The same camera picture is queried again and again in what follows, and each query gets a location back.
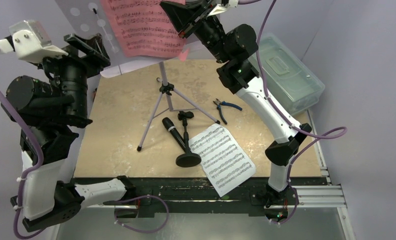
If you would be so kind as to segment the pink sheet music page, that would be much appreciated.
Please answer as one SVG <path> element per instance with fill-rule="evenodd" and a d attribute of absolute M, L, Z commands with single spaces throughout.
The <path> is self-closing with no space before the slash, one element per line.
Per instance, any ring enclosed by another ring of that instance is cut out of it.
<path fill-rule="evenodd" d="M 159 0 L 102 0 L 100 2 L 127 58 L 145 56 L 172 59 L 184 49 Z"/>

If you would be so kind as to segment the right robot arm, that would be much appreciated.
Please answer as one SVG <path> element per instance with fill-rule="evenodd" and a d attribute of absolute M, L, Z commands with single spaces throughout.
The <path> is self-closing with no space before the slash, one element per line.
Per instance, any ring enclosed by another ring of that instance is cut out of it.
<path fill-rule="evenodd" d="M 179 37 L 194 34 L 222 64 L 216 71 L 223 86 L 248 104 L 272 133 L 274 141 L 265 150 L 271 162 L 266 197 L 268 203 L 280 203 L 289 190 L 289 165 L 312 128 L 290 116 L 275 97 L 265 95 L 265 80 L 249 62 L 258 51 L 255 30 L 243 23 L 225 32 L 217 14 L 225 10 L 226 2 L 195 0 L 182 4 L 162 0 L 159 5 Z"/>

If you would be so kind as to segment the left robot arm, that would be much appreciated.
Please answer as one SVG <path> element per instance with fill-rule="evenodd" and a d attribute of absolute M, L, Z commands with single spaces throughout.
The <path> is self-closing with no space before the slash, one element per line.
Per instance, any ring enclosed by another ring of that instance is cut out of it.
<path fill-rule="evenodd" d="M 6 99 L 26 127 L 21 130 L 22 192 L 11 204 L 24 215 L 22 223 L 31 233 L 73 218 L 81 209 L 135 199 L 136 187 L 126 176 L 82 185 L 59 180 L 59 173 L 79 136 L 72 127 L 85 128 L 88 117 L 88 78 L 97 76 L 111 62 L 97 33 L 88 39 L 74 33 L 64 37 L 66 46 L 42 46 L 32 33 L 6 37 L 0 48 L 25 53 L 38 50 L 32 64 L 43 70 L 48 82 L 21 75 L 6 90 Z"/>

